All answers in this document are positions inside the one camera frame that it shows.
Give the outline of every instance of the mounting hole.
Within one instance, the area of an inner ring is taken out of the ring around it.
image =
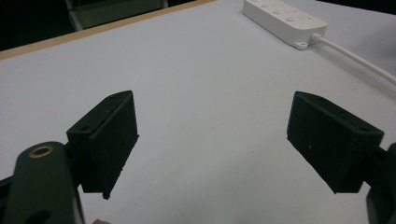
[[[87,131],[89,131],[90,130],[90,128],[91,128],[91,126],[84,126],[84,127],[82,127],[82,128],[80,128],[79,130],[80,131],[83,131],[83,132],[87,132]]]
[[[25,224],[44,224],[50,218],[50,211],[41,210],[33,213],[25,222]]]
[[[53,151],[52,146],[37,147],[29,153],[30,158],[40,158],[49,155]]]
[[[365,132],[365,133],[370,132],[370,130],[368,128],[364,128],[364,127],[359,127],[359,130],[361,130],[362,132]]]

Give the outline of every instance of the power strip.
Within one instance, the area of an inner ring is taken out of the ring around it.
[[[243,13],[297,49],[315,44],[311,35],[324,36],[327,22],[278,0],[245,0]]]

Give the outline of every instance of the white table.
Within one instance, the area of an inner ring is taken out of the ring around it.
[[[396,17],[284,0],[396,73]],[[323,96],[396,142],[396,88],[325,46],[299,51],[218,0],[0,61],[0,178],[109,94],[134,91],[139,138],[87,223],[368,223],[364,185],[334,195],[286,139],[292,96]]]

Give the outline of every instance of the power cord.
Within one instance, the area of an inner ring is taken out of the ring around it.
[[[355,62],[360,63],[361,65],[367,67],[368,69],[378,73],[381,77],[385,78],[386,80],[388,80],[389,82],[391,82],[393,85],[396,86],[396,76],[394,76],[393,74],[385,71],[384,69],[364,60],[363,58],[350,52],[349,50],[344,49],[343,47],[334,44],[332,41],[325,39],[323,36],[321,36],[319,34],[312,34],[310,41],[311,41],[311,44],[323,43],[323,44],[329,46],[330,48],[337,50],[338,52],[346,55],[348,58],[354,60]]]

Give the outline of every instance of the power outlet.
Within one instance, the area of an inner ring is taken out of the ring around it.
[[[312,34],[324,36],[327,22],[278,0],[245,0],[243,13],[271,34],[297,49],[315,44]]]

